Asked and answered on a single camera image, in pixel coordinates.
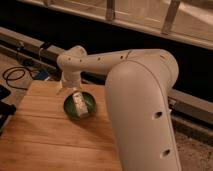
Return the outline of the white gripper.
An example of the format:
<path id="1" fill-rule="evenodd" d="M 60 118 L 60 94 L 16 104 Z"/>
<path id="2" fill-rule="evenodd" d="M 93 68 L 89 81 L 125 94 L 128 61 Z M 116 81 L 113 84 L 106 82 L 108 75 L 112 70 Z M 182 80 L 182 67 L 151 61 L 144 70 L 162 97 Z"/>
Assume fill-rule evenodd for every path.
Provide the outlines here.
<path id="1" fill-rule="evenodd" d="M 56 94 L 60 94 L 61 92 L 63 92 L 64 87 L 69 88 L 77 87 L 78 91 L 82 92 L 82 87 L 80 86 L 81 75 L 79 71 L 76 72 L 63 71 L 61 76 L 61 82 L 57 87 Z"/>

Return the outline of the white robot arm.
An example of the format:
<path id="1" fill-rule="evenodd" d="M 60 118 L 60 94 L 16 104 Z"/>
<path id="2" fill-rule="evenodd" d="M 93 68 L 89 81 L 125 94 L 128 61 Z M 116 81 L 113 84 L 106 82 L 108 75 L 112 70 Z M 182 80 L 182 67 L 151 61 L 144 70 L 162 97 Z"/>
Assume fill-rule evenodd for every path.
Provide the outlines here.
<path id="1" fill-rule="evenodd" d="M 89 55 L 75 46 L 57 58 L 62 85 L 79 87 L 82 71 L 106 76 L 105 98 L 122 171 L 182 171 L 168 94 L 179 68 L 163 49 Z"/>

